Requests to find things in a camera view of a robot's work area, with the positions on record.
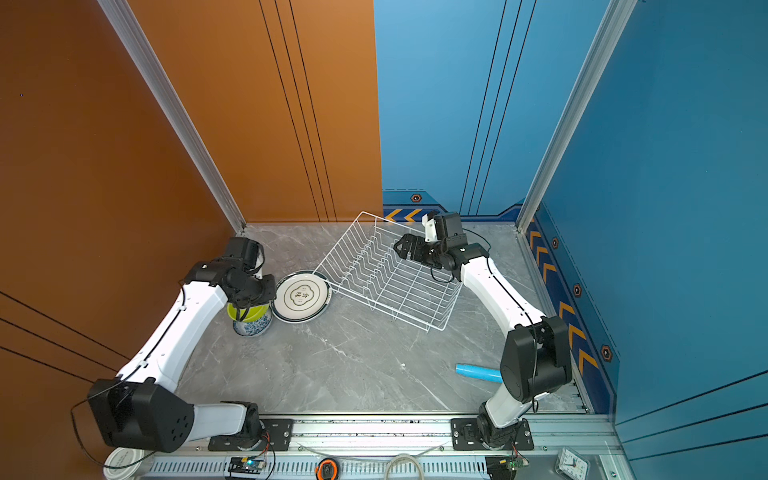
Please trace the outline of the lime green bowl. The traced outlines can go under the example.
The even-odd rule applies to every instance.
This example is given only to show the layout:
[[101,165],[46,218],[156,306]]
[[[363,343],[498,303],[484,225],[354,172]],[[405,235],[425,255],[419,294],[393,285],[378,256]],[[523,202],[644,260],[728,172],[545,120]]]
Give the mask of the lime green bowl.
[[269,318],[270,306],[268,304],[238,308],[232,303],[226,306],[228,316],[235,322],[254,323]]

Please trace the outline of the white wire dish rack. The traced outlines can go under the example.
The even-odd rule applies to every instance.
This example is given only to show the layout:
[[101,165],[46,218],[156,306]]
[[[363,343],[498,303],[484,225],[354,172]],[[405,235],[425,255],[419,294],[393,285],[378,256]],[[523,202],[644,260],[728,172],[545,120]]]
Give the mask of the white wire dish rack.
[[417,230],[368,212],[346,228],[314,272],[335,294],[423,331],[448,324],[462,285],[451,273],[398,256],[394,245]]

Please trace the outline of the blue white porcelain bowl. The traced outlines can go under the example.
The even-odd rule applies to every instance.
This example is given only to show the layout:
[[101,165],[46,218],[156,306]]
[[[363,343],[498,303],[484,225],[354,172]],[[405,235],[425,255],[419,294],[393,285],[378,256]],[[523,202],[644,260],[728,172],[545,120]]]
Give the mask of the blue white porcelain bowl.
[[243,337],[255,337],[264,334],[272,324],[272,319],[263,317],[253,322],[233,321],[233,330]]

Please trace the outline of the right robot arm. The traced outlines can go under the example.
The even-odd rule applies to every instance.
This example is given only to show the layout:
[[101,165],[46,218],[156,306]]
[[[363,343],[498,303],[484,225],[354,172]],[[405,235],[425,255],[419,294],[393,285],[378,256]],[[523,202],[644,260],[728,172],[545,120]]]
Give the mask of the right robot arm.
[[573,380],[568,325],[545,315],[511,285],[491,259],[490,242],[471,243],[459,214],[431,212],[422,225],[422,235],[404,234],[394,252],[431,272],[449,272],[474,293],[504,336],[502,384],[481,405],[476,420],[480,441],[500,449],[513,441],[527,412]]

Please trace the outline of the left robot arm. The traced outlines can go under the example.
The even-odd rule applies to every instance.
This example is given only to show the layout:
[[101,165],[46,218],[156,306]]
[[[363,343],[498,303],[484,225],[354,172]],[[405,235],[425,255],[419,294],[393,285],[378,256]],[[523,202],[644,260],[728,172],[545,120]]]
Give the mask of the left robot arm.
[[177,396],[181,375],[214,317],[226,306],[261,307],[276,297],[262,273],[263,246],[233,237],[223,255],[196,263],[172,307],[139,352],[112,379],[99,379],[86,402],[104,443],[171,453],[187,442],[223,437],[257,444],[264,436],[249,402],[192,404]]

